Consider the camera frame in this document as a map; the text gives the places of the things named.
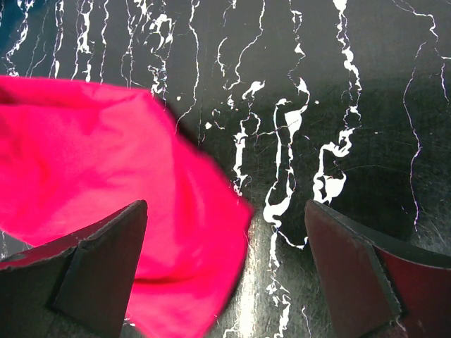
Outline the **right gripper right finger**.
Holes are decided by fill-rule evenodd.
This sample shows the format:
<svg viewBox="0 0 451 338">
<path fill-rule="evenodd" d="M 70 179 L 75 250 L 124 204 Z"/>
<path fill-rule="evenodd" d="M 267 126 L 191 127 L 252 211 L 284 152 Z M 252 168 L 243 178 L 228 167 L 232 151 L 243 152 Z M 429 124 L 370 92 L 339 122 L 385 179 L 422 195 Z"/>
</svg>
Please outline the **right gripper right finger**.
<svg viewBox="0 0 451 338">
<path fill-rule="evenodd" d="M 305 225 L 337 337 L 449 337 L 450 257 L 317 201 Z"/>
</svg>

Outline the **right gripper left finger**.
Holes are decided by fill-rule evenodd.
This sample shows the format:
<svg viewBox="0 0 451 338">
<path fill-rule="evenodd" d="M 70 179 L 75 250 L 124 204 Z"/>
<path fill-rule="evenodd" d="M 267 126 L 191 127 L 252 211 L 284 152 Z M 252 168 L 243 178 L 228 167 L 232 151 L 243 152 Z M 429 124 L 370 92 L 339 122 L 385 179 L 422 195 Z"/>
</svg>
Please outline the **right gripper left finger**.
<svg viewBox="0 0 451 338">
<path fill-rule="evenodd" d="M 119 337 L 146 226 L 139 200 L 1 260 L 1 336 Z"/>
</svg>

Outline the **red t shirt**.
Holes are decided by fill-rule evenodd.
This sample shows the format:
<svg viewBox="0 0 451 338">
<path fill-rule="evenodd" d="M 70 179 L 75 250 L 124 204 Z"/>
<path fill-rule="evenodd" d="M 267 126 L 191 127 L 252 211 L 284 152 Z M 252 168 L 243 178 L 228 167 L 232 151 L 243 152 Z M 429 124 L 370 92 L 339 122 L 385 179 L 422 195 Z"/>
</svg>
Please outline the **red t shirt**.
<svg viewBox="0 0 451 338">
<path fill-rule="evenodd" d="M 136 200 L 127 315 L 148 337 L 203 337 L 242 271 L 250 204 L 149 90 L 1 77 L 3 231 L 39 246 Z"/>
</svg>

